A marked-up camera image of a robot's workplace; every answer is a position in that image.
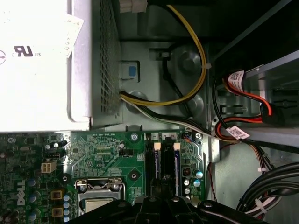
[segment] dell logo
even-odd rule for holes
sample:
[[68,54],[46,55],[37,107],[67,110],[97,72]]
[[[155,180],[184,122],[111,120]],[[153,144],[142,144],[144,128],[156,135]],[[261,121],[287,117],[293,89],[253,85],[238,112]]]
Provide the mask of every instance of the dell logo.
[[18,196],[18,206],[25,205],[25,181],[23,180],[22,182],[18,183],[18,189],[19,192],[17,194]]

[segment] yellow wire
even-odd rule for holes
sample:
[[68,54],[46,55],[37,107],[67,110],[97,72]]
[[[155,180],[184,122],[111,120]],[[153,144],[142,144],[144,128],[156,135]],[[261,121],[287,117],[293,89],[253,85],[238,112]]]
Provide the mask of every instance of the yellow wire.
[[189,97],[191,97],[194,93],[196,93],[203,85],[205,78],[206,78],[206,55],[205,52],[203,50],[203,47],[198,39],[198,37],[196,36],[194,30],[192,29],[192,27],[190,26],[190,24],[187,22],[187,20],[181,15],[181,13],[179,13],[173,6],[171,5],[167,5],[167,7],[174,12],[174,14],[182,21],[182,23],[184,24],[184,26],[186,27],[186,29],[188,30],[190,36],[192,37],[195,45],[198,48],[201,60],[202,60],[202,69],[201,69],[201,75],[199,77],[199,80],[197,82],[197,84],[195,85],[195,87],[184,97],[180,98],[180,99],[176,99],[176,100],[171,100],[171,101],[165,101],[165,102],[147,102],[147,101],[143,101],[143,100],[138,100],[138,99],[134,99],[128,96],[125,96],[123,94],[120,94],[121,97],[125,98],[127,101],[136,104],[136,105],[143,105],[143,106],[165,106],[165,105],[171,105],[174,103],[179,103],[183,100],[188,99]]

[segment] label sticker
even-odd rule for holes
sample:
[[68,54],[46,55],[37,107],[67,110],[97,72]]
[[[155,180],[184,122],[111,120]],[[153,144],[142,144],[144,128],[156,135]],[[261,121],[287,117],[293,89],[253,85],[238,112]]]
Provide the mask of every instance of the label sticker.
[[83,26],[84,20],[79,19],[76,16],[67,14],[66,20],[64,22],[67,35],[65,38],[65,43],[61,53],[67,57],[70,57],[71,52],[74,49],[75,42],[78,38],[80,30]]
[[237,71],[228,77],[228,82],[237,90],[243,92],[243,88],[242,88],[243,76],[244,76],[244,71]]
[[246,138],[250,137],[249,134],[247,134],[246,132],[242,131],[237,126],[229,127],[229,128],[226,129],[226,131],[228,133],[230,133],[230,135],[232,135],[237,140],[239,140],[239,139],[246,139]]

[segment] cable tie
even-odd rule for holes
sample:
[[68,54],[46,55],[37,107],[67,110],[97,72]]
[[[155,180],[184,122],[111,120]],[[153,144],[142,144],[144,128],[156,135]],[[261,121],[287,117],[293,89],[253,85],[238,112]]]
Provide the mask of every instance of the cable tie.
[[211,63],[206,63],[204,66],[201,66],[203,69],[210,69],[212,67]]
[[259,199],[255,199],[255,203],[256,203],[256,206],[264,213],[266,214],[267,211],[266,209],[263,207],[263,203],[259,200]]
[[214,136],[214,137],[216,137],[215,130],[211,131],[211,136]]
[[267,171],[267,169],[266,169],[266,168],[261,168],[261,167],[259,167],[259,168],[257,168],[257,171],[258,171],[258,172],[263,172],[263,171]]

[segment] black wire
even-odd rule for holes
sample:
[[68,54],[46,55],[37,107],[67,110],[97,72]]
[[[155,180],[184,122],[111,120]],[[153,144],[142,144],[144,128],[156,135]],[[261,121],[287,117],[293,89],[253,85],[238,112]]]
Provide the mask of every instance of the black wire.
[[215,110],[216,116],[219,120],[219,122],[222,124],[222,126],[227,129],[229,128],[228,125],[225,123],[225,121],[223,120],[218,105],[217,105],[217,100],[216,100],[216,86],[217,86],[217,82],[218,82],[219,78],[216,78],[214,81],[214,85],[212,87],[212,102],[213,102],[213,108]]
[[246,190],[246,192],[242,196],[236,209],[239,210],[241,208],[241,206],[244,203],[246,203],[246,199],[247,199],[247,197],[249,197],[251,192],[254,191],[255,189],[257,189],[259,186],[262,186],[264,183],[266,183],[268,181],[274,181],[277,179],[277,177],[278,177],[278,179],[283,179],[283,178],[285,178],[285,175],[289,175],[289,173],[292,174],[292,172],[296,172],[298,169],[299,169],[299,162],[295,162],[295,163],[287,164],[287,165],[275,168],[273,170],[270,170],[266,174],[258,177],[251,184],[251,186]]
[[262,180],[256,182],[254,185],[251,185],[248,188],[248,190],[245,192],[245,194],[243,195],[243,197],[241,198],[241,200],[237,206],[237,210],[244,211],[246,209],[244,205],[248,205],[249,202],[252,201],[252,197],[253,197],[252,195],[254,195],[257,190],[260,190],[266,184],[268,184],[270,182],[277,181],[277,180],[290,178],[290,177],[296,177],[296,176],[299,176],[299,170],[294,170],[292,172],[290,172],[290,171],[283,172],[283,173],[280,173],[280,174],[277,174],[274,176],[270,176],[266,179],[262,179]]
[[184,122],[189,125],[195,126],[199,130],[202,130],[204,133],[211,134],[210,130],[204,128],[202,125],[196,123],[194,120],[191,120],[188,118],[183,118],[183,117],[178,117],[178,116],[159,114],[159,113],[156,113],[156,112],[150,110],[149,108],[147,108],[145,106],[138,106],[138,107],[152,117],[159,118],[159,119],[165,119],[165,120],[174,120],[174,121]]
[[256,191],[251,198],[248,200],[247,205],[253,205],[254,204],[254,200],[256,198],[259,198],[261,195],[263,195],[264,193],[266,193],[267,191],[273,190],[273,189],[292,189],[292,190],[299,190],[299,183],[288,183],[288,182],[271,182],[268,183],[266,185],[263,186],[263,188],[259,189],[258,191]]
[[[176,94],[180,98],[182,98],[184,95],[182,94],[182,92],[179,90],[178,86],[173,81],[173,79],[171,77],[171,74],[168,71],[167,61],[168,61],[167,58],[164,58],[162,60],[163,79],[166,80],[169,83],[170,87],[176,92]],[[190,109],[188,103],[183,103],[183,106],[184,106],[184,108],[186,110],[187,117],[192,117],[193,115],[192,115],[192,112],[191,112],[191,109]]]
[[[216,116],[218,118],[218,120],[221,122],[222,126],[227,129],[229,128],[229,126],[225,123],[225,121],[223,120],[220,111],[218,109],[217,106],[217,101],[216,101],[216,86],[217,86],[217,82],[218,82],[219,78],[215,79],[213,87],[212,87],[212,103],[213,103],[213,108],[215,110]],[[276,143],[271,143],[271,142],[263,142],[263,141],[254,141],[254,140],[239,140],[243,143],[249,144],[249,145],[254,145],[254,146],[260,146],[260,147],[268,147],[268,148],[273,148],[273,149],[277,149],[280,151],[284,151],[284,152],[289,152],[289,153],[297,153],[299,154],[299,148],[298,147],[293,147],[293,146],[285,146],[285,145],[280,145],[280,144],[276,144]]]

